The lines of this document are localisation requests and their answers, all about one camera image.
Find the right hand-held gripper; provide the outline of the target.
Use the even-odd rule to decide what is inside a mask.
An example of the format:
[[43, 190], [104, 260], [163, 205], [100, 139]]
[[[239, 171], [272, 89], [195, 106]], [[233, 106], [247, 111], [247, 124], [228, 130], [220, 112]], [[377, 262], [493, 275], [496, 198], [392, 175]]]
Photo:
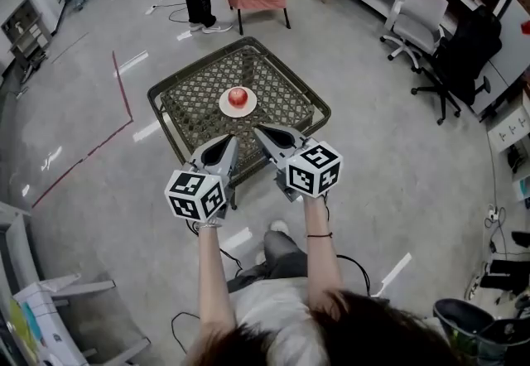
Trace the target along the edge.
[[[301, 132], [271, 123], [259, 124], [253, 132], [267, 159], [286, 159], [275, 181], [290, 201], [299, 196], [323, 196], [340, 180], [343, 157], [329, 143], [310, 140], [302, 147], [306, 137]], [[296, 147], [302, 148], [293, 154]]]

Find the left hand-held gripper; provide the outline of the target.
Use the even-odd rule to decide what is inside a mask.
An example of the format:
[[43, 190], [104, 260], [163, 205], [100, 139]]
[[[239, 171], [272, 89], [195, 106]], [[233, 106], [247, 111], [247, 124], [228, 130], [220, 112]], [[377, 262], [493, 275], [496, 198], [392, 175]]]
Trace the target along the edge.
[[196, 222], [224, 219], [237, 209], [230, 178], [239, 155], [239, 140], [231, 134], [198, 147], [189, 161], [174, 170], [164, 195], [174, 216]]

